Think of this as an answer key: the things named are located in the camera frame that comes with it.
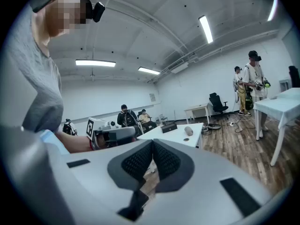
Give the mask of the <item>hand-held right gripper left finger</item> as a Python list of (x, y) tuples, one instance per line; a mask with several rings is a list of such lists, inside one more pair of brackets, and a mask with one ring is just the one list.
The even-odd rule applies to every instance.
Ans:
[(151, 140), (61, 156), (64, 191), (75, 225), (152, 225), (142, 212), (143, 177), (152, 161)]

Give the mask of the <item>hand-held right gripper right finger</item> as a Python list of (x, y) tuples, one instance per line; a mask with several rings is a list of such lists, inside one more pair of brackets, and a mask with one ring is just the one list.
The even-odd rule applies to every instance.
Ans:
[(142, 225), (229, 225), (254, 213), (271, 192), (215, 153), (153, 140), (159, 183)]

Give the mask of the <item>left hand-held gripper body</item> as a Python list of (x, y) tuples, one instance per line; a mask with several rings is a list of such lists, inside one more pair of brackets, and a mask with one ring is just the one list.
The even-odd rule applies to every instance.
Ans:
[(138, 126), (119, 127), (114, 121), (88, 118), (86, 135), (93, 150), (135, 142), (139, 134)]

